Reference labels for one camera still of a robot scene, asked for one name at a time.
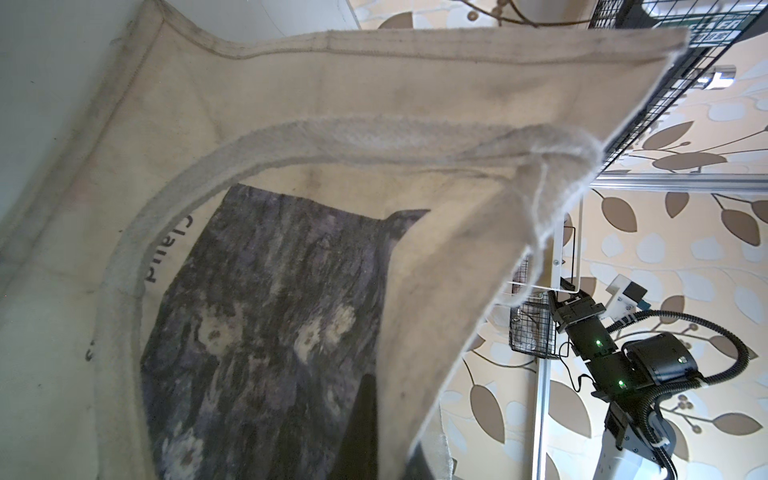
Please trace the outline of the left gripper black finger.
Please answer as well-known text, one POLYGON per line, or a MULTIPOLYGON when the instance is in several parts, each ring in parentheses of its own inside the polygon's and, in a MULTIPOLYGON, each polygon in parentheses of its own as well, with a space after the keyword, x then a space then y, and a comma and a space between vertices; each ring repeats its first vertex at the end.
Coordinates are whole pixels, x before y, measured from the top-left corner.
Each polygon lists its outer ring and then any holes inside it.
POLYGON ((349 422, 330 479, 376 480, 378 476, 378 409, 376 377, 360 382, 349 422))

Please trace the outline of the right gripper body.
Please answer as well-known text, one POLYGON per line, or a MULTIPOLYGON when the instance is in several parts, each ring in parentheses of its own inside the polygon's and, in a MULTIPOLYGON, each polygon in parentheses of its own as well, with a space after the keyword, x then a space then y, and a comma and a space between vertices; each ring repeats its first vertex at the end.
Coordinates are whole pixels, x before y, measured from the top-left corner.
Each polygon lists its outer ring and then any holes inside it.
POLYGON ((559 292, 548 292, 550 314, 558 333, 565 333, 574 353, 585 363, 607 366, 618 362, 618 347, 601 320, 602 303, 579 290, 559 300, 559 292))

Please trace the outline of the cream canvas tote bag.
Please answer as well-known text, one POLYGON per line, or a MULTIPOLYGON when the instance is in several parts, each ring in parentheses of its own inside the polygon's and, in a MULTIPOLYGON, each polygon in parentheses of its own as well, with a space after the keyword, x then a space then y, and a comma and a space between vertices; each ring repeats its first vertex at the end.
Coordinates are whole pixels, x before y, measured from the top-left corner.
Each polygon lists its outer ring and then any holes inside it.
POLYGON ((684 28, 216 37, 145 1, 1 243, 5 479, 449 479, 439 399, 684 28))

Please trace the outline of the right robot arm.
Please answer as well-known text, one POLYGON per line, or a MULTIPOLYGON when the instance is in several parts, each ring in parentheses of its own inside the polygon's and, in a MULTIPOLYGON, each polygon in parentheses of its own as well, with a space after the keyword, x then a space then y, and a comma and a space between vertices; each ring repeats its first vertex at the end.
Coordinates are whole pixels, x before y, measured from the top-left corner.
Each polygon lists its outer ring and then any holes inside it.
POLYGON ((563 292, 548 293, 551 318, 573 353, 588 369, 593 397, 607 403, 597 479, 653 479, 678 476, 672 460, 677 436, 661 412, 663 401, 688 390, 732 380, 744 372, 747 345, 729 330, 682 312, 653 310, 646 289, 631 282, 617 287, 609 304, 597 302, 564 281, 563 292), (693 355, 672 333, 618 346, 613 333, 649 318, 685 320, 723 336, 736 351, 732 366, 703 375, 693 355))

